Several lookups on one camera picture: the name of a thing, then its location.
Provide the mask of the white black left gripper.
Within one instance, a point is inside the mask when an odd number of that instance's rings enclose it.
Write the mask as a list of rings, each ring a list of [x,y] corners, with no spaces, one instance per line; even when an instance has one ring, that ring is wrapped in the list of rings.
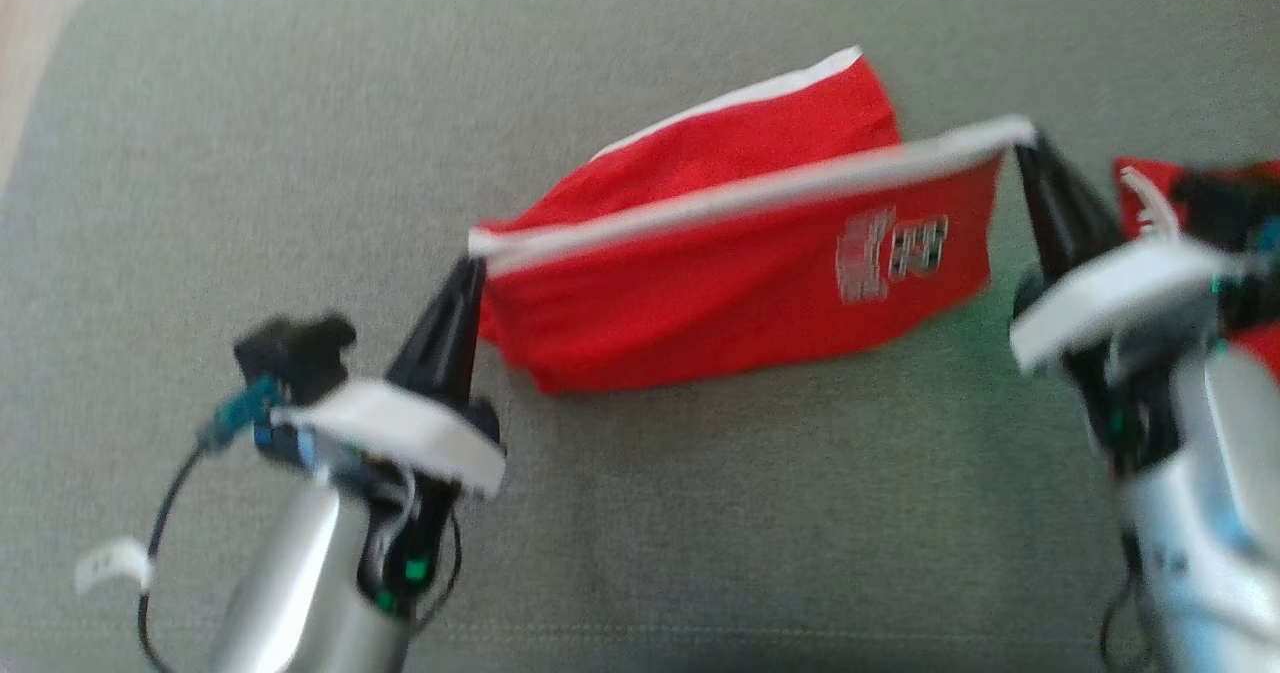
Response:
[[[387,381],[352,377],[316,403],[275,408],[270,421],[407,464],[468,494],[497,496],[506,477],[498,441],[457,409],[429,399],[468,404],[485,278],[484,258],[457,260],[396,354]]]

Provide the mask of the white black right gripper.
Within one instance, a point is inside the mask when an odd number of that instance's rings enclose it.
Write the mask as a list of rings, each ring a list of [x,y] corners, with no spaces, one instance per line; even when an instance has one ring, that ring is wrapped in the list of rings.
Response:
[[[1115,212],[1046,136],[1015,154],[1039,267],[1056,281],[1012,319],[1009,344],[1021,374],[1164,313],[1216,278],[1248,271],[1244,255],[1189,237],[1125,243]],[[1069,273],[1073,266],[1080,267]]]

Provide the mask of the red white basketball jersey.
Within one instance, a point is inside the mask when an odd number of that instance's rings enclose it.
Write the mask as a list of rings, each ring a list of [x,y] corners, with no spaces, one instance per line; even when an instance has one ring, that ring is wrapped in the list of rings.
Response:
[[[1222,168],[1188,168],[1152,159],[1117,157],[1114,162],[1114,180],[1117,186],[1124,234],[1129,239],[1157,234],[1158,218],[1164,212],[1172,214],[1179,234],[1184,234],[1180,212],[1171,200],[1171,189],[1178,178],[1193,170],[1222,170]],[[1254,253],[1231,255],[1244,255],[1261,267],[1247,280],[1234,284],[1228,281],[1215,289],[1226,340],[1263,363],[1280,386],[1280,258],[1267,258]]]

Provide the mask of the red white basketball shorts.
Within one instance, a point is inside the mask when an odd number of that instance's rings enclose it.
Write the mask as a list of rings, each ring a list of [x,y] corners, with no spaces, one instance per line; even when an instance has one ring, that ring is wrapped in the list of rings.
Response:
[[[617,392],[893,342],[989,281],[1020,114],[905,143],[861,49],[604,146],[476,223],[480,334],[543,392]]]

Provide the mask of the grey fabric sofa seat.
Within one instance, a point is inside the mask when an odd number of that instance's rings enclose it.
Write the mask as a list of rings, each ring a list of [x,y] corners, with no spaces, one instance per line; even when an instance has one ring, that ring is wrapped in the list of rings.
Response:
[[[1116,155],[1280,157],[1280,0],[82,0],[0,193],[0,661],[147,673],[143,537],[232,344],[343,310],[379,374],[480,219],[614,139],[858,45],[905,139],[1024,114]],[[1123,577],[1073,392],[992,281],[879,351],[550,398],[485,348],[509,449],[410,673],[1096,673]]]

